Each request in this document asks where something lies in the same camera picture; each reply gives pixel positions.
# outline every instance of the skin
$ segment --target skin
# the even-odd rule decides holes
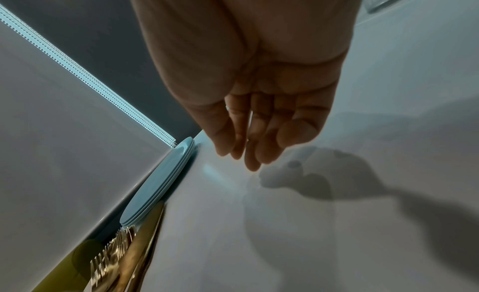
[[[168,90],[219,155],[244,152],[256,171],[319,134],[361,0],[131,1]]]

